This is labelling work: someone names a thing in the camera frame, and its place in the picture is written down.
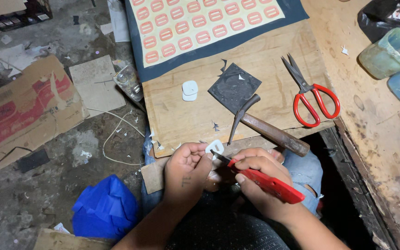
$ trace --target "scissor blade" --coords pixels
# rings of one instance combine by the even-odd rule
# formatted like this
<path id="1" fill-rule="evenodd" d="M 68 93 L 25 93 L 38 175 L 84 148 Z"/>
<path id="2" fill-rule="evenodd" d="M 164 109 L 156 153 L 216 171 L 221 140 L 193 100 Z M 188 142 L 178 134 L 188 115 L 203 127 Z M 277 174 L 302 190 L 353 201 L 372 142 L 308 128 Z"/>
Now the scissor blade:
<path id="1" fill-rule="evenodd" d="M 286 69 L 288 70 L 288 72 L 291 74 L 291 77 L 294 79 L 294 81 L 297 83 L 297 85 L 300 88 L 299 93 L 303 94 L 305 92 L 310 91 L 313 87 L 311 87 L 310 85 L 308 85 L 308 83 L 305 81 L 305 79 L 302 76 L 302 73 L 300 73 L 299 68 L 297 67 L 296 62 L 294 61 L 294 59 L 292 59 L 292 56 L 288 53 L 288 58 L 290 59 L 290 61 L 292 62 L 291 65 L 290 63 L 288 63 L 288 61 L 286 61 L 286 59 L 282 56 L 282 61 L 286 67 Z"/>
<path id="2" fill-rule="evenodd" d="M 213 150 L 211 150 L 211 153 L 212 153 L 217 159 L 219 159 L 219 160 L 221 160 L 222 162 L 224 162 L 226 165 L 228 165 L 229 162 L 231 161 L 231 159 L 229 159 L 228 157 L 223 156 L 223 155 L 221 155 L 221 154 L 219 154 L 219 153 L 217 153 L 217 152 L 214 152 Z"/>

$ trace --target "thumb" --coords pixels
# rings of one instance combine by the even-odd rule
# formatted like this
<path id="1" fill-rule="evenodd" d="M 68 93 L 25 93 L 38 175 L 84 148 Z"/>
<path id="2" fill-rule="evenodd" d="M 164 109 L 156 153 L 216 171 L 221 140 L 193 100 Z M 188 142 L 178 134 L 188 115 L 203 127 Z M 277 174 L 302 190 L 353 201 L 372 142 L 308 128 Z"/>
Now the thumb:
<path id="1" fill-rule="evenodd" d="M 213 154 L 206 153 L 202 156 L 196 168 L 192 172 L 200 180 L 206 180 L 212 168 L 213 168 Z"/>
<path id="2" fill-rule="evenodd" d="M 266 204 L 269 196 L 257 184 L 241 173 L 236 175 L 236 180 L 240 185 L 242 193 L 260 211 L 262 206 Z"/>

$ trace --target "red scissor handle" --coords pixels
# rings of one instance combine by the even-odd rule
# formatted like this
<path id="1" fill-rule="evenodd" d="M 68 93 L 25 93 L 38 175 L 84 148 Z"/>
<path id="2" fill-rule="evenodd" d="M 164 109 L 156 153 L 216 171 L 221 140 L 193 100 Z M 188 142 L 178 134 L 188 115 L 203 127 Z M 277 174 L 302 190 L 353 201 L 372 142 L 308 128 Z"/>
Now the red scissor handle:
<path id="1" fill-rule="evenodd" d="M 262 190 L 279 198 L 281 201 L 289 204 L 296 204 L 305 199 L 304 194 L 275 177 L 270 177 L 267 174 L 254 169 L 237 169 L 234 166 L 236 162 L 236 159 L 232 159 L 228 163 L 228 167 L 230 167 L 233 171 L 248 177 L 248 179 L 254 181 Z"/>
<path id="2" fill-rule="evenodd" d="M 328 110 L 325 107 L 324 101 L 322 100 L 319 90 L 328 94 L 331 97 L 331 99 L 333 100 L 334 105 L 336 106 L 336 110 L 334 111 L 334 113 L 332 115 L 330 115 L 330 113 L 328 113 Z M 314 97 L 317 100 L 317 104 L 319 104 L 320 110 L 322 111 L 322 113 L 325 115 L 326 118 L 332 119 L 332 118 L 336 117 L 337 115 L 339 115 L 339 112 L 341 111 L 341 104 L 339 103 L 339 99 L 337 98 L 337 96 L 331 90 L 329 90 L 328 88 L 325 88 L 323 86 L 320 86 L 319 84 L 313 84 L 313 88 L 311 89 L 311 91 L 313 92 Z M 307 107 L 308 111 L 313 116 L 314 120 L 316 121 L 314 124 L 305 122 L 299 115 L 299 110 L 297 107 L 299 104 L 299 99 L 302 100 L 305 107 Z M 307 98 L 305 98 L 305 96 L 303 94 L 297 94 L 296 97 L 294 98 L 293 110 L 294 110 L 294 115 L 296 116 L 297 120 L 300 123 L 302 123 L 304 126 L 314 128 L 320 124 L 320 118 L 317 115 L 317 112 L 314 110 L 314 108 L 311 106 L 311 104 L 309 103 Z"/>
<path id="3" fill-rule="evenodd" d="M 305 122 L 302 117 L 299 115 L 299 109 L 297 108 L 297 105 L 299 105 L 299 99 L 302 100 L 303 104 L 305 107 L 307 107 L 308 111 L 311 113 L 311 115 L 314 117 L 314 120 L 316 121 L 313 124 L 310 124 L 308 122 Z M 294 98 L 294 104 L 292 105 L 294 109 L 294 115 L 296 116 L 297 120 L 302 123 L 303 126 L 314 128 L 317 127 L 320 124 L 320 118 L 317 115 L 317 112 L 314 110 L 314 108 L 311 106 L 309 101 L 305 98 L 303 94 L 297 94 L 296 97 Z"/>
<path id="4" fill-rule="evenodd" d="M 320 86 L 319 84 L 313 84 L 312 85 L 314 88 L 311 90 L 314 93 L 314 96 L 316 97 L 317 103 L 319 104 L 320 110 L 322 113 L 324 113 L 325 117 L 328 119 L 332 119 L 339 115 L 339 112 L 341 111 L 341 104 L 339 103 L 339 99 L 337 96 L 328 88 L 325 88 L 324 86 Z M 334 102 L 334 105 L 336 106 L 336 110 L 332 115 L 328 113 L 327 108 L 325 107 L 324 101 L 322 100 L 322 97 L 320 96 L 319 90 L 324 92 L 325 94 L 329 95 L 331 99 Z"/>

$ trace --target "red utility knife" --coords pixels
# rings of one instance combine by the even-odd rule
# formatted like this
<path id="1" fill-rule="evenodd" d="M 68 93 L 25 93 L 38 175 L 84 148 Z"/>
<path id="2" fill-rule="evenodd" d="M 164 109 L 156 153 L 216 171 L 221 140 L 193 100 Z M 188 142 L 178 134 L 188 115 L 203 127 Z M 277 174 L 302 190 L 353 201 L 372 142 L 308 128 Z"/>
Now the red utility knife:
<path id="1" fill-rule="evenodd" d="M 211 150 L 213 155 L 224 162 L 228 167 L 230 167 L 234 172 L 241 173 L 248 177 L 250 180 L 255 182 L 262 190 L 269 193 L 272 196 L 279 198 L 281 201 L 296 204 L 305 199 L 305 195 L 301 192 L 295 190 L 292 186 L 286 184 L 285 182 L 275 178 L 269 177 L 268 175 L 254 169 L 237 169 L 234 164 L 238 162 L 236 159 L 229 159 L 217 152 Z"/>

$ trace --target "tattoo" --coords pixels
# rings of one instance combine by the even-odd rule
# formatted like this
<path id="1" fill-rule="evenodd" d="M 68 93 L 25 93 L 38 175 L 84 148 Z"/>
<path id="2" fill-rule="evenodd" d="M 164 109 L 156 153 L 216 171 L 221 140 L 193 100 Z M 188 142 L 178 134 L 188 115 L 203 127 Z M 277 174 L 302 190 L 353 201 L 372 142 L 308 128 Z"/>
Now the tattoo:
<path id="1" fill-rule="evenodd" d="M 191 184 L 191 182 L 186 181 L 186 180 L 190 180 L 190 179 L 191 179 L 190 176 L 189 177 L 183 176 L 182 179 L 181 179 L 181 187 L 183 187 L 184 184 Z"/>

